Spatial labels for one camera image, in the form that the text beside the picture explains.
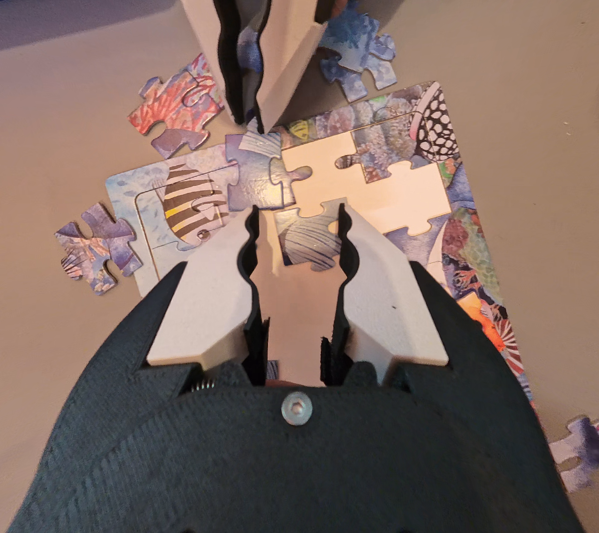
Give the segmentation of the light blue anemone puzzle piece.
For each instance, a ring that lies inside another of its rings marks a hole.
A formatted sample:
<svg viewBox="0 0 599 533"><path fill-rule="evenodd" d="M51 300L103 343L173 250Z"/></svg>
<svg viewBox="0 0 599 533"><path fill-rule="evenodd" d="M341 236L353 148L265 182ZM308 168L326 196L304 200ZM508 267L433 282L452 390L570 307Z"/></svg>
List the light blue anemone puzzle piece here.
<svg viewBox="0 0 599 533"><path fill-rule="evenodd" d="M391 36L379 35L380 23L358 10L359 0L349 0L344 10L326 23L318 48L338 56L340 67L363 73L370 57L392 61L395 43Z"/></svg>

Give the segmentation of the purple eyelash puzzle piece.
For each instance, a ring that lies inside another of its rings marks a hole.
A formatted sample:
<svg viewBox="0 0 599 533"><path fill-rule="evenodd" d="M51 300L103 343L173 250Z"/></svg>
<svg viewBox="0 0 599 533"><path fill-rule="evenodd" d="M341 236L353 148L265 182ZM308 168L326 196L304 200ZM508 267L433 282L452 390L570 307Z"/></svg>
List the purple eyelash puzzle piece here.
<svg viewBox="0 0 599 533"><path fill-rule="evenodd" d="M261 73L262 57L258 45L258 32L247 25L240 32L236 43L237 62L242 71Z"/></svg>

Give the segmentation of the pale striped whale puzzle piece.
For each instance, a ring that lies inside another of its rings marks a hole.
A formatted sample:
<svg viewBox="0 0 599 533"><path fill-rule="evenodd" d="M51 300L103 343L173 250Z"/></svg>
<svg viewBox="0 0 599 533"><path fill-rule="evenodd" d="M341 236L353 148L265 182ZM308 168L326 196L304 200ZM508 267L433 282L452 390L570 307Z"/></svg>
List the pale striped whale puzzle piece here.
<svg viewBox="0 0 599 533"><path fill-rule="evenodd" d="M328 200L312 217L302 217L299 208L274 213L283 264L286 267L309 263L314 272L330 270L340 254L341 241L330 225L338 222L339 206L346 198Z"/></svg>

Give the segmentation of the red coral purple puzzle piece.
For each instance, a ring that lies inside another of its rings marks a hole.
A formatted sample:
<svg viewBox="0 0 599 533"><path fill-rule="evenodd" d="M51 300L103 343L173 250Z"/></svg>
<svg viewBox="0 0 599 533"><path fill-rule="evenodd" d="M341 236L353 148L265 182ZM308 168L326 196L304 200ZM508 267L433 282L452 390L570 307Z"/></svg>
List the red coral purple puzzle piece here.
<svg viewBox="0 0 599 533"><path fill-rule="evenodd" d="M142 135L164 124L164 131L151 142L163 159L171 158L184 146L198 149L210 135L206 124L223 109L184 69L167 82L158 77L148 80L139 96L143 102L129 114L128 121Z"/></svg>

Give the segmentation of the sea print puzzle board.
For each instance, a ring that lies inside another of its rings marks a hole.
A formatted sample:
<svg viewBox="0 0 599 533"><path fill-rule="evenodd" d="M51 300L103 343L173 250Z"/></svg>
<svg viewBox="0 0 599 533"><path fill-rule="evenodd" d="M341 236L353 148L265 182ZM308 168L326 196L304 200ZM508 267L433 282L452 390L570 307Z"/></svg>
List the sea print puzzle board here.
<svg viewBox="0 0 599 533"><path fill-rule="evenodd" d="M337 158L355 151L353 130L393 120L409 126L410 137L417 144L416 153L430 160L430 164L414 169L408 161L391 164L391 176L373 183L366 182L360 164L346 169L335 166ZM302 217L312 217L321 212L325 201L346 198L346 203L384 236L403 227L408 228L409 235L419 235L430 229L430 219L449 215L442 244L447 287L442 287L456 300L474 291L490 305L495 328L505 345L499 352L531 401L528 379L440 84L416 84L280 125L273 131L280 133L281 157L287 171L302 166L312 169L311 177L292 183L294 205L262 209L266 235L259 243L259 256L266 259L266 266L260 266L254 277L264 294L264 311L271 316L274 349L270 356L278 359L281 373L290 379L296 375L317 382L318 367L305 364L307 350L295 363L290 360L303 338L300 319L307 322L309 308L324 314L331 312L328 302L336 296L333 286L340 273L336 271L339 255L334 258L334 267L324 272L312 271L309 263L284 266L274 213L299 208ZM227 162L225 142L112 175L105 183L114 214L125 219L136 234L132 246L143 266L134 276L142 296L176 263L189 259L208 243L187 252L151 250L144 237L135 198L149 189L154 175L164 175L180 159L202 172L229 169L231 174L222 176L227 182L228 199L228 185L236 184L238 168L236 163Z"/></svg>

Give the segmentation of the mottled lavender yellow fish piece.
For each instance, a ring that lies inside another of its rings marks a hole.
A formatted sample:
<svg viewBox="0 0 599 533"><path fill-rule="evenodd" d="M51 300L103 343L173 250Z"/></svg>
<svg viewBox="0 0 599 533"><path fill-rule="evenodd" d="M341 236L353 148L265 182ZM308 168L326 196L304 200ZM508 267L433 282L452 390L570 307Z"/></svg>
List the mottled lavender yellow fish piece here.
<svg viewBox="0 0 599 533"><path fill-rule="evenodd" d="M270 161L270 178L274 185L282 184L282 208L290 207L296 203L292 183L303 181L312 175L310 166L302 166L296 170L287 171L281 158L273 157Z"/></svg>

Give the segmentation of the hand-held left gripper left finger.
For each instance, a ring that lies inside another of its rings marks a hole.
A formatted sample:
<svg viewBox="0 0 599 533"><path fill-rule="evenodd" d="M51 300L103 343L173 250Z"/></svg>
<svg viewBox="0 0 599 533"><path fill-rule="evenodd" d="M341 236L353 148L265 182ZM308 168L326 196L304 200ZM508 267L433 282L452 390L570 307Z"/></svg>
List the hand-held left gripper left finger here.
<svg viewBox="0 0 599 533"><path fill-rule="evenodd" d="M199 364L216 372L241 364L251 383L266 382L269 320L257 286L259 209L244 209L186 262L147 355L152 366Z"/></svg>

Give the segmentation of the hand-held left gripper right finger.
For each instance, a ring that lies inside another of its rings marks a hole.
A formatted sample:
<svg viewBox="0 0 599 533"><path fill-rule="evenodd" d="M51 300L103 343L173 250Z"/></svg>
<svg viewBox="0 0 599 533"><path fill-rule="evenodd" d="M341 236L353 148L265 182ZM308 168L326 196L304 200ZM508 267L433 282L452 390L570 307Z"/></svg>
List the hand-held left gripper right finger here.
<svg viewBox="0 0 599 533"><path fill-rule="evenodd" d="M320 347L320 379L341 386L367 362L384 383L400 362L445 366L449 357L406 255L347 203L338 208L345 275L331 339Z"/></svg>

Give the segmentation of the purple white sail puzzle piece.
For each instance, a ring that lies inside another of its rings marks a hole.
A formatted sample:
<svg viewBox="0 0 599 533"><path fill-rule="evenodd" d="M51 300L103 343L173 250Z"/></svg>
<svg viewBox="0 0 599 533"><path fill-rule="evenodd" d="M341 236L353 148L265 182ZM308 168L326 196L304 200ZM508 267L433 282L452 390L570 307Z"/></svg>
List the purple white sail puzzle piece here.
<svg viewBox="0 0 599 533"><path fill-rule="evenodd" d="M419 235L409 235L407 227L385 234L410 261L420 263L444 287L447 284L443 270L442 244L448 218L449 215L446 214L430 219L430 229Z"/></svg>

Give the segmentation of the red green coral puzzle piece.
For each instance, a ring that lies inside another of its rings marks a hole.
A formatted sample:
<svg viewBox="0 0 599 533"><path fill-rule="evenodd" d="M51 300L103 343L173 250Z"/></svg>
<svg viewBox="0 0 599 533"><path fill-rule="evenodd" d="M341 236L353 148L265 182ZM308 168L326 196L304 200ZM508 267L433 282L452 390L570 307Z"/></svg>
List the red green coral puzzle piece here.
<svg viewBox="0 0 599 533"><path fill-rule="evenodd" d="M214 102L223 104L223 97L214 76L210 72L205 55L200 52L191 62L183 68L196 81L201 91L210 95Z"/></svg>

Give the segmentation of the orange print puzzle piece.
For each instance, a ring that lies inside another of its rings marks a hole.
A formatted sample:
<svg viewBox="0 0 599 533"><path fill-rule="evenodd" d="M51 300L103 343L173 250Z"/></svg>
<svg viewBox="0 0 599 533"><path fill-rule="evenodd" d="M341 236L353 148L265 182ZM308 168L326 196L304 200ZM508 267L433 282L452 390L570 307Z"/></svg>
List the orange print puzzle piece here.
<svg viewBox="0 0 599 533"><path fill-rule="evenodd" d="M493 343L495 348L498 351L504 350L505 345L495 328L495 321L490 305L484 300L481 300L474 291L458 299L458 304L471 319L482 325L483 332Z"/></svg>

